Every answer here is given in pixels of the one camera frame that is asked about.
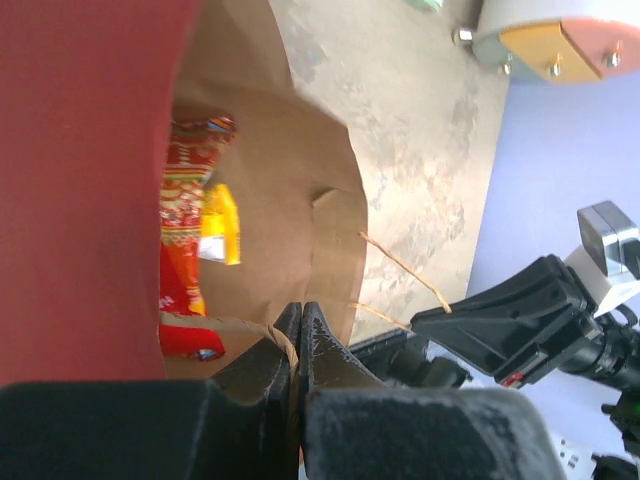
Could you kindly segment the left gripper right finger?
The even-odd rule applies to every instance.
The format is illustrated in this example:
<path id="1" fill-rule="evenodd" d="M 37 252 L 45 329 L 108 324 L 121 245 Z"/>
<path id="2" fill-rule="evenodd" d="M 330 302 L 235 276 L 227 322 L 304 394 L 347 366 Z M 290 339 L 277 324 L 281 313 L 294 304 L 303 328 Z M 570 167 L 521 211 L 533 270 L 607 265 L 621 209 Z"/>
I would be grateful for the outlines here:
<path id="1" fill-rule="evenodd" d="M 308 477 L 393 479 L 391 390 L 337 339 L 316 302 L 304 306 L 300 355 Z"/>

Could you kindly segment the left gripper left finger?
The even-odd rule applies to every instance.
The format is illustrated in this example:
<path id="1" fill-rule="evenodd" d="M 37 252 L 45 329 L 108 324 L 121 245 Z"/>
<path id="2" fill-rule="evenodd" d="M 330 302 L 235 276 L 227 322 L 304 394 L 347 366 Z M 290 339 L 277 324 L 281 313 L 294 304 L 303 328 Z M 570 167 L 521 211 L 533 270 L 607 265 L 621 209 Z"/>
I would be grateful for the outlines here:
<path id="1" fill-rule="evenodd" d="M 216 470 L 222 479 L 295 479 L 298 385 L 287 355 L 262 339 L 212 379 L 220 388 Z"/>

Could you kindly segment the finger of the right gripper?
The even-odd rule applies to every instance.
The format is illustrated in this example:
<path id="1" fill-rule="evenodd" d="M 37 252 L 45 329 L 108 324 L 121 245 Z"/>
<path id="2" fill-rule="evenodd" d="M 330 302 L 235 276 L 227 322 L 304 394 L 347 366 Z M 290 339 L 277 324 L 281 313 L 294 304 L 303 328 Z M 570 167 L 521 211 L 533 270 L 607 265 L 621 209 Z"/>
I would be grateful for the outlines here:
<path id="1" fill-rule="evenodd" d="M 401 329 L 349 347 L 376 377 L 396 388 L 460 388 L 470 372 L 426 337 Z"/>

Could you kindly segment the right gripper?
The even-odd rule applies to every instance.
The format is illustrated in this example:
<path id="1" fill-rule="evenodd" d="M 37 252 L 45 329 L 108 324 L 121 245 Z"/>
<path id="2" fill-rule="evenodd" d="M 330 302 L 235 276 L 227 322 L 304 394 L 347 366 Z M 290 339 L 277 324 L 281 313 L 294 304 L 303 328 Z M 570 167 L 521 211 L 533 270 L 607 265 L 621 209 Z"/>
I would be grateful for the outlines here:
<path id="1" fill-rule="evenodd" d="M 419 312 L 410 325 L 497 384 L 533 385 L 599 336 L 595 304 L 555 255 L 540 257 L 499 285 Z"/>

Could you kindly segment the yellow snack packet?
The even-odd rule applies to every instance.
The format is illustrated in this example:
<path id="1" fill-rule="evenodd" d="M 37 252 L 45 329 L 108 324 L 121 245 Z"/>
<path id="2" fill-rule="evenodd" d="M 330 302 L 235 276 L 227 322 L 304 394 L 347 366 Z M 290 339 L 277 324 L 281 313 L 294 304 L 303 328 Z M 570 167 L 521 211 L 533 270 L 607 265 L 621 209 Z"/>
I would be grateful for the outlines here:
<path id="1" fill-rule="evenodd" d="M 198 255 L 201 259 L 225 265 L 241 262 L 238 209 L 224 183 L 205 192 Z"/>

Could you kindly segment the large red snack bag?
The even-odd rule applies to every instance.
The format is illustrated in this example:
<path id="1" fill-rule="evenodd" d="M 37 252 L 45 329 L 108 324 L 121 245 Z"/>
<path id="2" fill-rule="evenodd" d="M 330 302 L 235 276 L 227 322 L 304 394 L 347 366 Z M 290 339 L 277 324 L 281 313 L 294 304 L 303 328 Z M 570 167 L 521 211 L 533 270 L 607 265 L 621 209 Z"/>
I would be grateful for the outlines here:
<path id="1" fill-rule="evenodd" d="M 163 313 L 207 314 L 198 258 L 205 185 L 236 133 L 234 120 L 226 115 L 171 123 L 159 196 Z"/>

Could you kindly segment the red paper bag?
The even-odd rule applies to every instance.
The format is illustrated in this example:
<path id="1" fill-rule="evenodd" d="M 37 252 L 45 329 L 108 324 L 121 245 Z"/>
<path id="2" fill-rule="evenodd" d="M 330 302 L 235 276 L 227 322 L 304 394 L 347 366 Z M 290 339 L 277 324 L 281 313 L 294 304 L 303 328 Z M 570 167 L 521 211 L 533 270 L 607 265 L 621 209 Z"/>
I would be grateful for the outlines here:
<path id="1" fill-rule="evenodd" d="M 218 164 L 241 262 L 206 262 L 211 315 L 316 301 L 347 342 L 367 202 L 347 129 L 295 88 L 267 1 L 1 5 L 1 381 L 207 376 L 164 361 L 159 194 L 175 118 L 229 114 Z"/>

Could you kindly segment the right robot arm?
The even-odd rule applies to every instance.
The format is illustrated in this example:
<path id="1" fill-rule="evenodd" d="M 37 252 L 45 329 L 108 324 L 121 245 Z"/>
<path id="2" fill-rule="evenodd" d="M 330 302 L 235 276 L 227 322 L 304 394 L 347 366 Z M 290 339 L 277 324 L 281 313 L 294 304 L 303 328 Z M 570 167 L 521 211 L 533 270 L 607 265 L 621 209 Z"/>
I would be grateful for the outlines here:
<path id="1" fill-rule="evenodd" d="M 621 296 L 607 306 L 589 281 L 598 268 L 580 272 L 555 255 L 541 257 L 484 292 L 419 312 L 409 326 L 359 342 L 351 350 L 383 380 L 411 387 L 459 388 L 471 368 L 496 384 L 521 389 L 559 370 L 620 393 L 601 411 L 621 434 L 630 461 L 593 455 L 580 460 L 566 441 L 559 459 L 576 478 L 639 476 L 638 317 Z"/>

